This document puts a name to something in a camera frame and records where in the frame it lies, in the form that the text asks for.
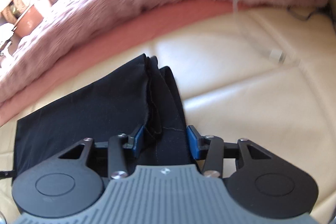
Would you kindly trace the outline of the black pants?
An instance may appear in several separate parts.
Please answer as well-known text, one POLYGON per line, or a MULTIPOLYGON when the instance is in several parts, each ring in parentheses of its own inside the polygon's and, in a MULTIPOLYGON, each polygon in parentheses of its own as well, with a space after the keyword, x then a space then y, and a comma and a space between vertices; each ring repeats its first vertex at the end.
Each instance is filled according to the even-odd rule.
POLYGON ((20 175, 86 137, 104 142, 138 128, 143 150, 129 171, 194 162, 173 73, 146 55, 18 120, 13 169, 20 175))

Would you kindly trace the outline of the brown plastic tub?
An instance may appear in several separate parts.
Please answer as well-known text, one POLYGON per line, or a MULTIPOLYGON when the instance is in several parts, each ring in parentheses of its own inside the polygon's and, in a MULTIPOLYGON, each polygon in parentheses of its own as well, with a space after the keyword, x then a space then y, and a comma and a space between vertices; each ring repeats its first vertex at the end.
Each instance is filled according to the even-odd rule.
POLYGON ((42 14, 35 5, 29 7, 18 18, 13 27, 13 32, 20 38, 29 35, 43 21, 42 14))

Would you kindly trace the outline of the salmon pink bed sheet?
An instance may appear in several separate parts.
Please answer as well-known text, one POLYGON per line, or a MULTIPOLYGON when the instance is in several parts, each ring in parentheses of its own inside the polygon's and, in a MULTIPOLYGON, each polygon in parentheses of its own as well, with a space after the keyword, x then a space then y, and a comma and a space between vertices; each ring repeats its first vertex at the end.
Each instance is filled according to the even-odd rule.
POLYGON ((1 124, 88 68, 183 26, 232 12, 229 1, 185 0, 146 12, 67 53, 1 106, 1 124))

